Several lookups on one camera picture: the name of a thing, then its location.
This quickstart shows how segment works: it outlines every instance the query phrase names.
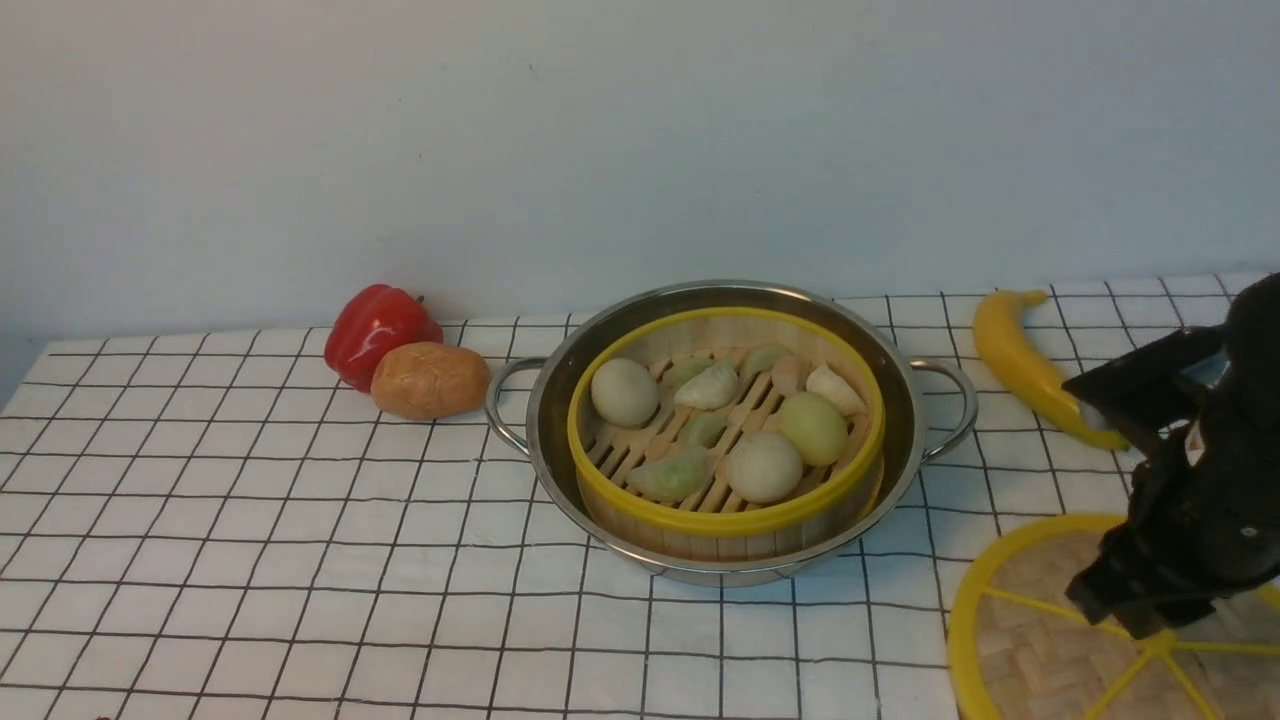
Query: stainless steel pot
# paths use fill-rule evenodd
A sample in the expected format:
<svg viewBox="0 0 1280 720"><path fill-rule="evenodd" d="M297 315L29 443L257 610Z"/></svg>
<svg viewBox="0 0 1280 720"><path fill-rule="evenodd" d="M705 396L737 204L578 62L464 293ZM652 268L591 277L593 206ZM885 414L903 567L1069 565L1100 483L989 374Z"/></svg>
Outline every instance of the stainless steel pot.
<svg viewBox="0 0 1280 720"><path fill-rule="evenodd" d="M568 450L566 423L570 396L591 360L627 332L673 313L730 305L764 307L804 318L835 332L867 359L884 397L884 482L876 509L869 515L836 537L799 552L741 562L694 561L659 555L613 536L588 515ZM498 397L503 383L513 373L539 368L541 372L529 397L525 423L529 439L525 439L498 416ZM964 397L960 424L932 447L925 446L916 372L946 375ZM588 320L550 357L509 363L494 374L485 398L485 415L507 445L532 461L538 482L556 505L609 548L658 575L700 585L744 587L790 577L870 529L902 497L922 462L954 448L973 430L978 397L973 383L959 369L933 360L906 360L873 324L826 299L776 284L705 281L663 287L623 300Z"/></svg>

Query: yellow steamer rim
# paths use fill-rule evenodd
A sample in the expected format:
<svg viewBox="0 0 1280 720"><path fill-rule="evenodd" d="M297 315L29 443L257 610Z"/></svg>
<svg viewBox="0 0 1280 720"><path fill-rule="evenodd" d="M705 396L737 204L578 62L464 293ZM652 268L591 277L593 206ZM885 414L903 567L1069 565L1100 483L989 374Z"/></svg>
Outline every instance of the yellow steamer rim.
<svg viewBox="0 0 1280 720"><path fill-rule="evenodd" d="M644 497L631 495L609 480L595 466L588 456L585 443L582 442L579 420L582 418L582 413L590 411L584 405L590 402L591 378L599 370L600 365L618 356L634 342L652 332L689 320L724 316L756 318L787 323L831 343L867 380L865 389L869 391L870 397L864 400L867 401L869 425L861 448L859 448L847 465L838 471L833 471L827 482L797 497L767 507L737 512L696 512L667 507ZM884 439L884 401L879 386L876 383L876 375L863 356L831 331L801 318L774 310L758 307L703 307L677 313L641 325L607 347L604 352L588 365L582 377L579 378L577 386L573 387L573 395L568 405L567 424L570 452L577 468L579 478L618 511L664 530L699 537L742 537L782 530L818 515L840 501L859 479L867 475L868 470L876 462Z"/></svg>

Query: red bell pepper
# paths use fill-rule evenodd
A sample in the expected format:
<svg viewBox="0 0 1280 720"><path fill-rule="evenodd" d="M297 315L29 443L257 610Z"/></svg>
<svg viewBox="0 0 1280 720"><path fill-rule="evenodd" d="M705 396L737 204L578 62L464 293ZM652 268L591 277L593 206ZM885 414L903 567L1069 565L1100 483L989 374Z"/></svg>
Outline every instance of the red bell pepper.
<svg viewBox="0 0 1280 720"><path fill-rule="evenodd" d="M383 357L411 342L443 342L444 329L422 299L388 284L371 284L342 309L324 346L324 361L342 382L369 392Z"/></svg>

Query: potato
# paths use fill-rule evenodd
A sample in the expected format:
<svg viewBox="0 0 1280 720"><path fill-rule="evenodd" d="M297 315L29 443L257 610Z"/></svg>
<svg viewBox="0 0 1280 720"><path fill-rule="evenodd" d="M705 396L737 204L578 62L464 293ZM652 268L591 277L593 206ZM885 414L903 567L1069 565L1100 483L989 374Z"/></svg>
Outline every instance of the potato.
<svg viewBox="0 0 1280 720"><path fill-rule="evenodd" d="M434 420L484 405L489 365L466 347L436 342L402 345L374 372L374 405L407 420Z"/></svg>

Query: pot handle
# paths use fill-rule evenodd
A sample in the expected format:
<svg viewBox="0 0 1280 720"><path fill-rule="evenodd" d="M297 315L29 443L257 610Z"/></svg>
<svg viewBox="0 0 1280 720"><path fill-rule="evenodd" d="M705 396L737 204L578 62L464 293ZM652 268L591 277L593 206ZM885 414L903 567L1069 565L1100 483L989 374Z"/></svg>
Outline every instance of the pot handle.
<svg viewBox="0 0 1280 720"><path fill-rule="evenodd" d="M934 447L925 448L920 455L920 461L928 462L929 460L954 450L955 446L964 442L964 438L973 432L973 425L978 421L978 391L974 389L973 382L969 377L954 365L918 357L911 360L911 368L922 373L937 373L940 375L946 375L960 388L960 395L964 396L964 407L960 411L960 423L956 424L954 430L947 433L947 437L942 438L942 442Z"/></svg>
<svg viewBox="0 0 1280 720"><path fill-rule="evenodd" d="M536 370L545 364L545 357L512 360L498 368L493 374L493 379L489 380L489 389L484 393L484 416L489 420L489 425L493 427L503 442L525 457L529 457L529 441L516 434L516 430L511 429L511 425L503 423L502 418L498 416L498 396L502 395L502 386L507 383L507 378L521 370Z"/></svg>

